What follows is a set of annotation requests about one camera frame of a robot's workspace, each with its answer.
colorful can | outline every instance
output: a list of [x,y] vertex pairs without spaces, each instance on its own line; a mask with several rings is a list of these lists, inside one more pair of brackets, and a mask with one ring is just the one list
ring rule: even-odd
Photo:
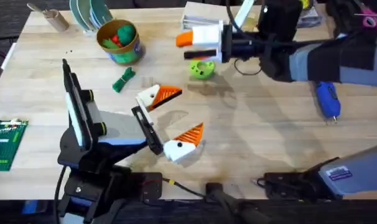
[[[109,49],[102,46],[102,41],[105,39],[109,39],[117,33],[117,30],[123,26],[131,24],[136,34],[132,40],[132,42],[124,47],[118,49]],[[136,27],[129,21],[123,19],[113,19],[102,25],[97,32],[97,43],[100,47],[107,52],[109,57],[116,63],[121,65],[132,65],[138,62],[144,55],[144,47],[140,43],[139,32],[137,31]]]

wooden table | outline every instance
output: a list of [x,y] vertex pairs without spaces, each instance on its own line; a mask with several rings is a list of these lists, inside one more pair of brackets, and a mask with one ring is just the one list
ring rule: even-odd
[[[61,169],[58,145],[67,127],[62,58],[82,88],[95,91],[97,105],[105,111],[130,113],[134,96],[151,83],[183,88],[183,95],[156,109],[152,117],[161,135],[169,138],[204,122],[198,152],[183,164],[173,164],[143,149],[120,164],[134,171],[162,172],[198,191],[209,181],[219,181],[233,196],[265,198],[252,177],[307,169],[377,145],[377,88],[336,85],[342,115],[338,124],[326,126],[309,83],[275,82],[263,73],[244,77],[232,63],[217,64],[217,74],[209,81],[191,79],[189,62],[183,60],[187,49],[175,47],[182,11],[111,10],[115,18],[134,22],[146,46],[145,57],[133,67],[137,75],[120,94],[111,86],[125,68],[111,61],[94,37],[83,36],[69,11],[62,14],[71,27],[62,34],[42,15],[31,13],[0,79],[0,118],[30,121],[12,169],[0,172],[0,199],[54,196]],[[254,6],[252,13],[258,12]],[[296,35],[297,40],[330,37],[326,23]],[[238,65],[247,72],[259,70],[257,59]],[[164,185],[163,198],[193,196]]]

green toy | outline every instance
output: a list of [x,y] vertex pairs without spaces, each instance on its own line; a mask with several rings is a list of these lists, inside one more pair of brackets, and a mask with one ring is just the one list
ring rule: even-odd
[[118,45],[116,45],[112,40],[110,39],[105,39],[101,43],[103,46],[105,46],[108,49],[118,49]]
[[125,86],[125,83],[127,83],[135,74],[136,72],[132,71],[132,67],[127,68],[121,78],[114,83],[113,89],[115,92],[119,93],[123,86]]
[[28,121],[0,121],[0,171],[9,171]]
[[194,78],[206,80],[213,75],[215,63],[192,60],[190,62],[190,72]]
[[132,42],[136,31],[131,24],[123,25],[116,32],[118,35],[118,40],[122,45],[128,45]]

red toy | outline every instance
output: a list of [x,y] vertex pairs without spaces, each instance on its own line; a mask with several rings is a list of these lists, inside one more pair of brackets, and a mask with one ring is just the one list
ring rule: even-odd
[[111,38],[111,41],[114,42],[118,47],[123,47],[123,45],[119,42],[118,40],[118,35],[114,35],[112,38]]

pink scissors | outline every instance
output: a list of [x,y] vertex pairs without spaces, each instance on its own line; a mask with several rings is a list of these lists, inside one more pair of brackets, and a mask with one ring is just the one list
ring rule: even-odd
[[377,29],[377,13],[365,6],[364,3],[359,2],[359,0],[354,1],[360,7],[361,13],[365,16],[363,26]]

